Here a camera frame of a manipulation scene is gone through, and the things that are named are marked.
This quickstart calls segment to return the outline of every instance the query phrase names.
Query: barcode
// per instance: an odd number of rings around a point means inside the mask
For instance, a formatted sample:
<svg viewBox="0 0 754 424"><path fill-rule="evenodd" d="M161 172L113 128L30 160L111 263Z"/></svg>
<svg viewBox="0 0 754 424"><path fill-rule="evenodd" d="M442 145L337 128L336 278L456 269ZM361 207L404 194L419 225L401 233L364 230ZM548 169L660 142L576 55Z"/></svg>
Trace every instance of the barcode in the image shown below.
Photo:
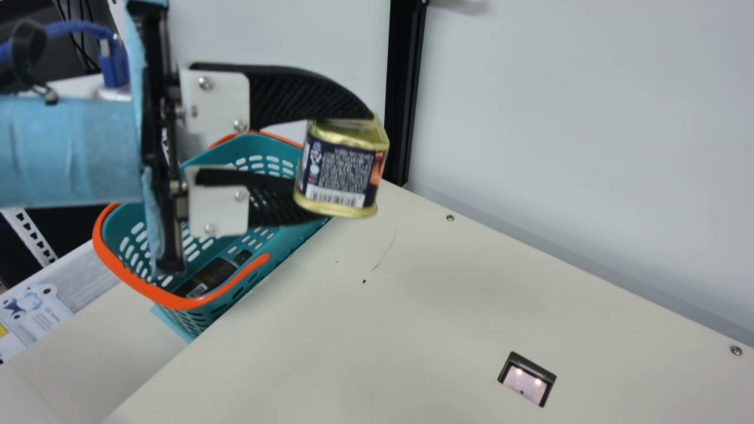
<svg viewBox="0 0 754 424"><path fill-rule="evenodd" d="M186 295L186 299L193 299L195 297L198 297L200 294L204 293L205 291L207 291L207 286L204 283L199 284L197 287L194 287L194 290L191 290L190 292L188 292L188 294Z"/></svg>
<svg viewBox="0 0 754 424"><path fill-rule="evenodd" d="M358 193L342 192L340 190L323 189L322 187L306 187L306 198L326 203L344 204L346 206L363 207L365 195Z"/></svg>

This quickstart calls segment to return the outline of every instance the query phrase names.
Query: can label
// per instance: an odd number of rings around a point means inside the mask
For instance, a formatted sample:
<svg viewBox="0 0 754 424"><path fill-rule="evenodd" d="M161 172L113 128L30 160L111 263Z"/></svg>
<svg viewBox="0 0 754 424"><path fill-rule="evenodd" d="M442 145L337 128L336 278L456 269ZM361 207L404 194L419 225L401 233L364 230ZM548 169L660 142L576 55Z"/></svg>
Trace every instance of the can label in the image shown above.
<svg viewBox="0 0 754 424"><path fill-rule="evenodd" d="M377 197L385 152L306 135L298 184L309 200L365 208Z"/></svg>

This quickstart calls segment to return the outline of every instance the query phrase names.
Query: blue cable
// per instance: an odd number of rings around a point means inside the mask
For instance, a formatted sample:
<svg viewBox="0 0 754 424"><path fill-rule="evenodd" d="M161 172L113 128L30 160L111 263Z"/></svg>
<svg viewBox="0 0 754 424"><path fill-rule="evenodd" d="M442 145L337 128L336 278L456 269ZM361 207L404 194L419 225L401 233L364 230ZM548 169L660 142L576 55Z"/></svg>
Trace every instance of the blue cable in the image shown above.
<svg viewBox="0 0 754 424"><path fill-rule="evenodd" d="M107 26L97 25L86 20L61 20L44 26L44 31L47 33L48 40L53 40L73 32L88 32L94 34L98 40L107 40L110 47L110 55L105 57L101 54L99 57L105 86L116 88L128 84L126 50L120 42L114 40L113 32ZM0 63L11 59L12 41L11 39L0 45Z"/></svg>

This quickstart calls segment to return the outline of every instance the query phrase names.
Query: black aluminum frame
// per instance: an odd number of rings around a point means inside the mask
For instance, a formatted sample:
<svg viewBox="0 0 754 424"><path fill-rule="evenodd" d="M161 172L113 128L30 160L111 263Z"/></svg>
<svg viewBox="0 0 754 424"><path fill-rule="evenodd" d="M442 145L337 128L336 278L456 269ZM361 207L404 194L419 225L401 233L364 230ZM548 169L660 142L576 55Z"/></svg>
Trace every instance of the black aluminum frame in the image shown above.
<svg viewBox="0 0 754 424"><path fill-rule="evenodd" d="M385 131L390 153L382 177L398 186L409 180L416 97L429 0L391 0Z"/></svg>

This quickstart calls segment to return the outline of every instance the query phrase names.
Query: item in basket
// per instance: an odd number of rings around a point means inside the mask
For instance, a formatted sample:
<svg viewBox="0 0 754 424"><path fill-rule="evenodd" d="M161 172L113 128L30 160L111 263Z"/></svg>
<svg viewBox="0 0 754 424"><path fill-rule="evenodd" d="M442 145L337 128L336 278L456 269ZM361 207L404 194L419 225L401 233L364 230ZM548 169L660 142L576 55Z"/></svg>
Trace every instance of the item in basket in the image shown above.
<svg viewBox="0 0 754 424"><path fill-rule="evenodd" d="M207 266L196 272L181 287L176 290L177 296L193 299L204 293L214 290L217 286L224 283L238 269L235 265L216 257Z"/></svg>
<svg viewBox="0 0 754 424"><path fill-rule="evenodd" d="M236 255L233 257L233 262L236 263L236 265L241 266L251 258L251 252L249 252L246 249L241 249L240 252L236 253Z"/></svg>
<svg viewBox="0 0 754 424"><path fill-rule="evenodd" d="M377 114L372 121L310 121L293 198L317 214L371 217L389 147Z"/></svg>

